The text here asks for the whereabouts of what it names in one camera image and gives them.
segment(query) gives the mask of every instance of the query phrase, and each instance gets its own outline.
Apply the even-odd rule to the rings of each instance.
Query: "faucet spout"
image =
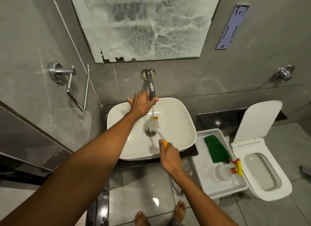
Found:
[[[143,70],[145,77],[142,75],[142,78],[147,80],[148,82],[148,88],[149,88],[149,101],[151,101],[153,98],[155,98],[155,86],[153,83],[153,77],[155,76],[155,71],[153,69],[145,69]]]

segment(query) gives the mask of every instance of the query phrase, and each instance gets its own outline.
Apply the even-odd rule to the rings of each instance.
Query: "purple wall bracket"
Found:
[[[248,11],[250,4],[236,4],[231,14],[226,28],[224,29],[222,36],[216,49],[227,49],[231,43],[239,24],[242,22],[246,12]]]

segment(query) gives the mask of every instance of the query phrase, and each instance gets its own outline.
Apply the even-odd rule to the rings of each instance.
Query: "white toilet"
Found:
[[[292,192],[289,179],[264,141],[281,108],[281,101],[260,102],[249,107],[230,144],[235,157],[241,159],[249,185],[246,193],[265,201],[274,201]]]

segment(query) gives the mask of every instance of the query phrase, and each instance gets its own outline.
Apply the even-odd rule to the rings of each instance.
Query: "person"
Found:
[[[0,226],[74,226],[96,200],[117,163],[125,142],[138,119],[145,116],[158,101],[149,102],[145,91],[127,98],[130,111],[114,126],[73,153],[45,183],[13,210]],[[179,151],[171,143],[164,148],[159,140],[162,167],[183,190],[200,226],[237,225],[182,169]],[[185,205],[179,202],[171,225],[185,217]],[[149,225],[143,212],[135,216],[136,226]]]

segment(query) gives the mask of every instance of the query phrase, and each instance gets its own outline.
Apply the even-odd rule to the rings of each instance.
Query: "white ceramic sink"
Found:
[[[107,117],[107,129],[129,112],[125,102],[114,106]],[[196,141],[196,130],[185,105],[176,98],[160,98],[154,105],[154,116],[158,116],[159,128],[154,137],[145,134],[147,120],[152,110],[139,119],[127,138],[120,159],[143,160],[159,157],[159,139],[171,142],[179,151],[191,147]]]

